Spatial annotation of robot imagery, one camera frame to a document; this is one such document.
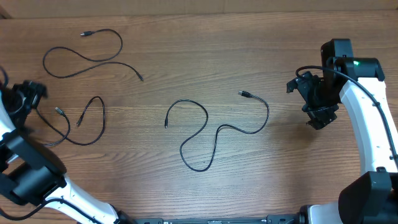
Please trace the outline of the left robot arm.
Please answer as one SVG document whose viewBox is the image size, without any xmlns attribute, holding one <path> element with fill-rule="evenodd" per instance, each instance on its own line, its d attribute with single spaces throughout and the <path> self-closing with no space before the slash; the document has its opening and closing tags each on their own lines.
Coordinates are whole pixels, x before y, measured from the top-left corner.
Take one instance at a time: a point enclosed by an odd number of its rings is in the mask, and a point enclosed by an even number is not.
<svg viewBox="0 0 398 224">
<path fill-rule="evenodd" d="M 35 205 L 34 213 L 52 208 L 78 223 L 134 223 L 74 184 L 63 162 L 26 133 L 25 119 L 46 94 L 39 83 L 1 85 L 1 195 L 17 205 Z"/>
</svg>

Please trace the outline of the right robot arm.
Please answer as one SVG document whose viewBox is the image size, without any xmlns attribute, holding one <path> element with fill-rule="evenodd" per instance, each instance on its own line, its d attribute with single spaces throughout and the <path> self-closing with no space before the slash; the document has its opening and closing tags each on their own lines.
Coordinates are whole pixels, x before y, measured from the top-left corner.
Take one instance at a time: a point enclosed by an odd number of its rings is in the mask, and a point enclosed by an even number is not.
<svg viewBox="0 0 398 224">
<path fill-rule="evenodd" d="M 344 105 L 358 145 L 361 175 L 338 200 L 302 206 L 296 223 L 397 223 L 397 128 L 386 98 L 385 74 L 376 58 L 358 58 L 349 39 L 321 47 L 322 64 L 296 70 L 287 92 L 305 101 L 308 125 L 319 130 Z M 312 75 L 312 69 L 323 72 Z"/>
</svg>

